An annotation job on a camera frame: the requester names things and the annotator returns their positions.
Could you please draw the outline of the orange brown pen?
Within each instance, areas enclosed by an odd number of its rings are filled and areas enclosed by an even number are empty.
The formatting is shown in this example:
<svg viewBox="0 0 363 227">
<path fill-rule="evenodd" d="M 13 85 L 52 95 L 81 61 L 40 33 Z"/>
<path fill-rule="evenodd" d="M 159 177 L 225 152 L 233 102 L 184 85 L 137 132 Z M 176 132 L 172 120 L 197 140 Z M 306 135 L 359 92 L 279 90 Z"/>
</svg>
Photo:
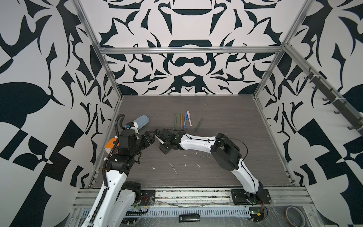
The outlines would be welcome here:
<svg viewBox="0 0 363 227">
<path fill-rule="evenodd" d="M 183 129 L 183 113 L 180 114 L 180 129 Z"/>
</svg>

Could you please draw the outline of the blue pen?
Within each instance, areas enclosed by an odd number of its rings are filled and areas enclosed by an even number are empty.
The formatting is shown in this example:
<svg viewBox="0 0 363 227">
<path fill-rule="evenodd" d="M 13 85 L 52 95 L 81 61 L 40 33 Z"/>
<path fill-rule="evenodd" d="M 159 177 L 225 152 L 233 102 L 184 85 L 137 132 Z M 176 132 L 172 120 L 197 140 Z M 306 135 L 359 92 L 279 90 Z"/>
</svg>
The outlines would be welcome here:
<svg viewBox="0 0 363 227">
<path fill-rule="evenodd" d="M 187 113 L 185 113 L 185 115 L 184 115 L 184 120 L 183 120 L 183 129 L 184 129 L 184 130 L 186 129 L 187 119 L 188 119 L 188 114 L 187 114 Z"/>
</svg>

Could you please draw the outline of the pink fountain pen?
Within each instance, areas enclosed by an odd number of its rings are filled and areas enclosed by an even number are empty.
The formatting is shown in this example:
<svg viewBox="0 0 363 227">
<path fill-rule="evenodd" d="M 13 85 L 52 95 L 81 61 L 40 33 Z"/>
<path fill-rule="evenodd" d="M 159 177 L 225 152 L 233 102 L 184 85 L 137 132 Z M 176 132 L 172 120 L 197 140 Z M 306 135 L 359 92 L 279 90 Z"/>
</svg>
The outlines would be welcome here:
<svg viewBox="0 0 363 227">
<path fill-rule="evenodd" d="M 191 114 L 190 114 L 190 112 L 187 110 L 187 117 L 188 117 L 188 121 L 189 121 L 189 125 L 190 125 L 190 127 L 192 126 L 192 121 L 191 121 Z"/>
</svg>

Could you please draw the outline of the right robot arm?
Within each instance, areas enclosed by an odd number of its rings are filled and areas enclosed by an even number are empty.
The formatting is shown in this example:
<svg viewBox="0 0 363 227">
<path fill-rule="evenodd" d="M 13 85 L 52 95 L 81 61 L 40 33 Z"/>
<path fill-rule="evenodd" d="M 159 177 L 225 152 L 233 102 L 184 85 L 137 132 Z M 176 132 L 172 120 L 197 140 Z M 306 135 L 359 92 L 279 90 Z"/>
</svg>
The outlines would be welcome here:
<svg viewBox="0 0 363 227">
<path fill-rule="evenodd" d="M 224 170 L 230 171 L 242 185 L 241 189 L 232 189 L 232 200 L 235 205 L 265 205 L 270 203 L 269 192 L 253 176 L 244 163 L 245 157 L 239 147 L 227 136 L 219 133 L 215 137 L 200 137 L 185 132 L 174 134 L 163 129 L 156 130 L 160 141 L 159 148 L 164 154 L 173 150 L 196 150 L 209 153 Z"/>
</svg>

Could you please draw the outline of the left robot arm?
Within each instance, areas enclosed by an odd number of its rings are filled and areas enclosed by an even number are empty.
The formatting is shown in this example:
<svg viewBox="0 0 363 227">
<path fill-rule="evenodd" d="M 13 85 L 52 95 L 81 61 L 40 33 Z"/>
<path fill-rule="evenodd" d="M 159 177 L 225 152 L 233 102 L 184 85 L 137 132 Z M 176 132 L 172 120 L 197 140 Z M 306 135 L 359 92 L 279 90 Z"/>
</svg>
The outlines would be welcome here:
<svg viewBox="0 0 363 227">
<path fill-rule="evenodd" d="M 115 137 L 110 141 L 112 147 L 102 164 L 103 184 L 83 227 L 118 227 L 130 207 L 140 201 L 140 184 L 128 182 L 127 177 L 132 166 L 140 163 L 135 157 L 154 144 L 155 134 L 139 133 L 139 129 L 149 122 L 147 116 L 142 115 L 126 125 L 123 125 L 124 118 L 125 115 L 120 114 L 115 120 Z"/>
</svg>

